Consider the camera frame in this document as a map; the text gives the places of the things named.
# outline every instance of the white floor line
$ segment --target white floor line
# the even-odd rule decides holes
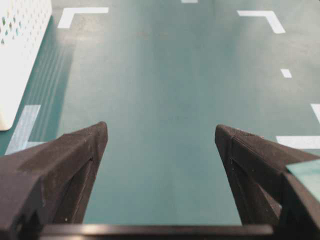
[[[280,69],[281,72],[282,72],[282,75],[286,78],[286,79],[291,79],[292,78],[292,75],[291,75],[291,72],[289,69],[286,69],[286,68],[282,68]]]
[[[13,154],[27,148],[28,140],[32,129],[34,128],[40,107],[40,105],[24,106],[19,122],[15,127],[9,145],[6,149],[5,155]]]
[[[107,14],[108,7],[66,7],[63,9],[58,29],[69,29],[75,14]]]
[[[198,0],[181,0],[183,4],[197,4]]]
[[[320,123],[320,104],[311,104]],[[276,136],[279,144],[294,149],[320,149],[320,136]]]
[[[265,17],[275,34],[284,34],[282,27],[274,11],[237,11],[241,17]]]

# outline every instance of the white plastic crate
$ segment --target white plastic crate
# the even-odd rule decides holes
[[[51,0],[0,0],[0,131],[14,123],[51,14]]]

